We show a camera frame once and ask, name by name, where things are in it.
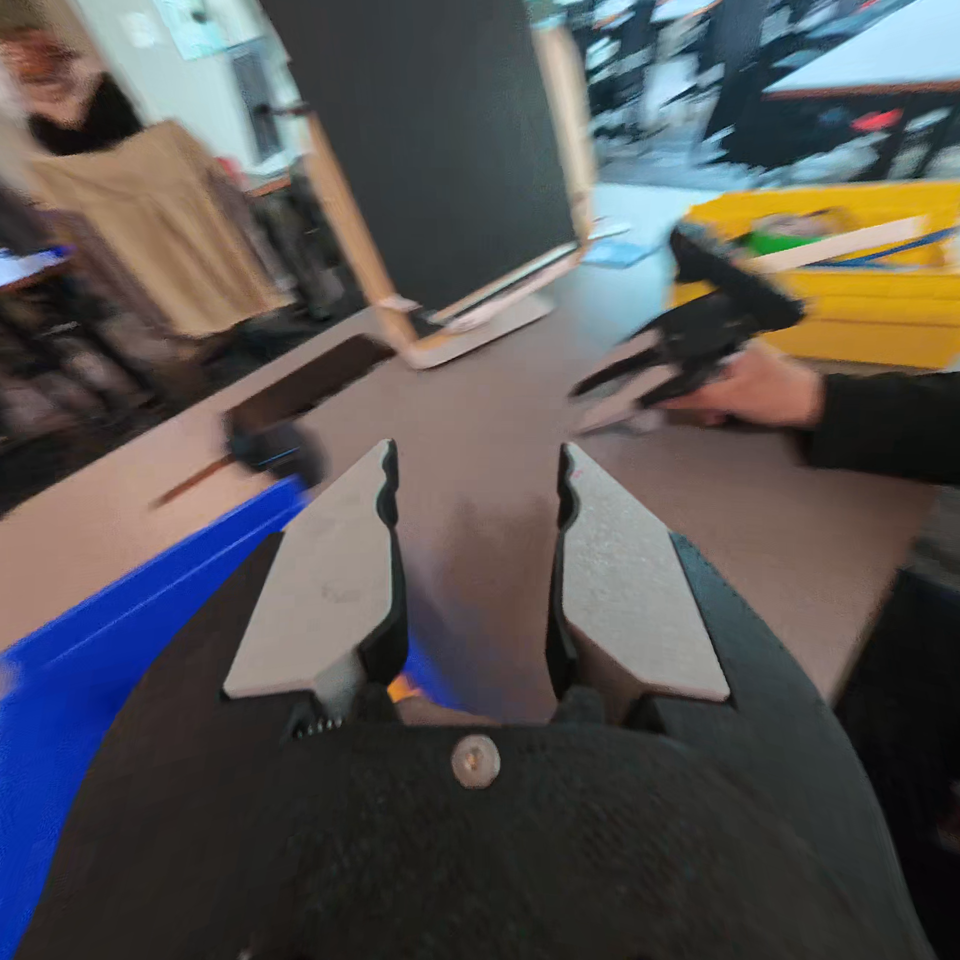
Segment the blue plastic bin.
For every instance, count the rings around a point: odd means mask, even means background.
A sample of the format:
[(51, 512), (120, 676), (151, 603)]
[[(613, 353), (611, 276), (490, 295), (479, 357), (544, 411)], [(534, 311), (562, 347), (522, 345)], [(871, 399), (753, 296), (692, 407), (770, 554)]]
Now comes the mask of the blue plastic bin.
[(450, 958), (387, 687), (222, 687), (282, 531), (277, 484), (2, 656), (2, 958)]

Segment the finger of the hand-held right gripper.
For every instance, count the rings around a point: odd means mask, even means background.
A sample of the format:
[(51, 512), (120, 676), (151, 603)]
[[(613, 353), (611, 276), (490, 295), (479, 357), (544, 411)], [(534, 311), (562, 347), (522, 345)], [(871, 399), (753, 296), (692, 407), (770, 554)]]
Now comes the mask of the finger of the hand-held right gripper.
[(602, 387), (619, 387), (630, 399), (649, 400), (677, 378), (677, 362), (662, 341), (624, 342), (569, 390), (571, 400), (593, 395)]
[(575, 436), (628, 427), (640, 433), (655, 431), (666, 423), (666, 412), (645, 402), (645, 392), (619, 390), (588, 407), (573, 425)]

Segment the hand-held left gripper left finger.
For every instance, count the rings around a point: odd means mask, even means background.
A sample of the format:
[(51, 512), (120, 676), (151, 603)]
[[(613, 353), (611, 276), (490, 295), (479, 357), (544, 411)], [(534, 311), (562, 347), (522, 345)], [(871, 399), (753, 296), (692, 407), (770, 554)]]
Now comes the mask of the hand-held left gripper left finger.
[(283, 529), (222, 684), (230, 700), (385, 688), (409, 653), (399, 450), (384, 438)]

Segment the person's right hand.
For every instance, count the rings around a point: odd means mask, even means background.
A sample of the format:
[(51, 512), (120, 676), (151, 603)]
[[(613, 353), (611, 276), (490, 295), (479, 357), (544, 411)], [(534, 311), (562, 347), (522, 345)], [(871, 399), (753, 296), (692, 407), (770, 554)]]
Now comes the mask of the person's right hand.
[(658, 404), (704, 426), (739, 422), (768, 428), (811, 429), (824, 411), (825, 379), (764, 342), (727, 358), (700, 388)]

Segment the black monitor with wooden edge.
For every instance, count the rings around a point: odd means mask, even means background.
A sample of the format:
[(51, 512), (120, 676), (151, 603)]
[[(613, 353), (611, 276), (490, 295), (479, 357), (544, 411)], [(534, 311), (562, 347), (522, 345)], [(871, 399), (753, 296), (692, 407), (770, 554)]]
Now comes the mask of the black monitor with wooden edge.
[(369, 306), (441, 311), (594, 231), (582, 60), (519, 1), (267, 1)]

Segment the black charging case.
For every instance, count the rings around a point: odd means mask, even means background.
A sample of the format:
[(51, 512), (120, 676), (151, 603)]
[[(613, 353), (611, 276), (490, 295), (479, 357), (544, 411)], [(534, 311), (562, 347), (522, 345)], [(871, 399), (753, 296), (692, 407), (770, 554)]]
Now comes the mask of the black charging case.
[(293, 477), (306, 489), (325, 479), (323, 451), (292, 421), (255, 427), (227, 418), (224, 434), (230, 459), (253, 474)]

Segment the long white block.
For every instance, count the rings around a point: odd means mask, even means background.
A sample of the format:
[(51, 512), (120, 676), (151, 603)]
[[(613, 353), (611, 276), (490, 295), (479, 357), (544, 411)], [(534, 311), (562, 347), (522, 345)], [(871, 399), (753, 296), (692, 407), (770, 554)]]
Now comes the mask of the long white block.
[(898, 252), (901, 247), (925, 235), (928, 219), (918, 215), (833, 234), (803, 246), (791, 247), (741, 260), (758, 274), (775, 274), (816, 266), (828, 261), (858, 258), (860, 255)]

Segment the person's right forearm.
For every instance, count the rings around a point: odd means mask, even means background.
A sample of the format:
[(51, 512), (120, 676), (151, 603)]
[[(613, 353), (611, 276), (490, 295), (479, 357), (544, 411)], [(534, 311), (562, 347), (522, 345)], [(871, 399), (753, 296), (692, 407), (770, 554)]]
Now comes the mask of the person's right forearm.
[(810, 467), (959, 485), (959, 373), (829, 374), (818, 423), (797, 432)]

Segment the person's black clothing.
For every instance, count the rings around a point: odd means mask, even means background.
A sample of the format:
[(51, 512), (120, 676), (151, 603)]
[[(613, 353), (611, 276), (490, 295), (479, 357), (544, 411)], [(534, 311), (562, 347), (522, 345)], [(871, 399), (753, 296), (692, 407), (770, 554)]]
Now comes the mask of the person's black clothing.
[(959, 957), (959, 602), (901, 571), (835, 705), (879, 800), (921, 925)]

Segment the yellow plastic bin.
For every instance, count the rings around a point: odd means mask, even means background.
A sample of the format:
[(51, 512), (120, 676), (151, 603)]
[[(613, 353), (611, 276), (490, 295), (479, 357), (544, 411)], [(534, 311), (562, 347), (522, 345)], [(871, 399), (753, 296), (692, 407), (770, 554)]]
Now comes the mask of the yellow plastic bin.
[(766, 340), (818, 361), (938, 371), (958, 360), (958, 179), (876, 181), (738, 191), (694, 205), (684, 220), (735, 241), (763, 219), (825, 214), (834, 232), (912, 229), (821, 264), (788, 270), (783, 286), (804, 320)]

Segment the green tape roll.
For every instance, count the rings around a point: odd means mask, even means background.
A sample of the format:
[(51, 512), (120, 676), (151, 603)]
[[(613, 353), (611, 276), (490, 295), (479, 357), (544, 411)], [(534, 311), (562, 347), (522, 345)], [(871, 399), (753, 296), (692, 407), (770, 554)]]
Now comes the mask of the green tape roll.
[(750, 257), (808, 246), (855, 226), (849, 214), (840, 208), (824, 208), (807, 213), (774, 213), (751, 222), (736, 241)]

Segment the tan draped cloth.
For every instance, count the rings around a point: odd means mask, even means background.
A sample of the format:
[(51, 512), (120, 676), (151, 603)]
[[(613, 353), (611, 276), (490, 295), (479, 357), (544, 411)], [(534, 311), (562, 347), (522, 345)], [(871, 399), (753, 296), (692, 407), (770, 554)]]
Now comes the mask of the tan draped cloth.
[(94, 286), (160, 336), (205, 341), (294, 304), (246, 197), (178, 122), (30, 165)]

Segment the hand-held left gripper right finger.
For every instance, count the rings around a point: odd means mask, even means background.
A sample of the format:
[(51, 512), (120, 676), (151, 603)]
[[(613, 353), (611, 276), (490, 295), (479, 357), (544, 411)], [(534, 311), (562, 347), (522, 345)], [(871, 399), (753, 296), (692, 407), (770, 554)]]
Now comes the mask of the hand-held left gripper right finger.
[(558, 452), (546, 666), (558, 701), (600, 694), (606, 714), (648, 696), (725, 704), (714, 642), (668, 526), (580, 446)]

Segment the grey background table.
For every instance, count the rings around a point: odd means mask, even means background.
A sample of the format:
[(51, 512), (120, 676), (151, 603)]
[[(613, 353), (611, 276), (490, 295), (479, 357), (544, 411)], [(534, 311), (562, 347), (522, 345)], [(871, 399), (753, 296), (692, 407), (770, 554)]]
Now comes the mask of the grey background table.
[(905, 6), (766, 87), (773, 100), (959, 90), (959, 3)]

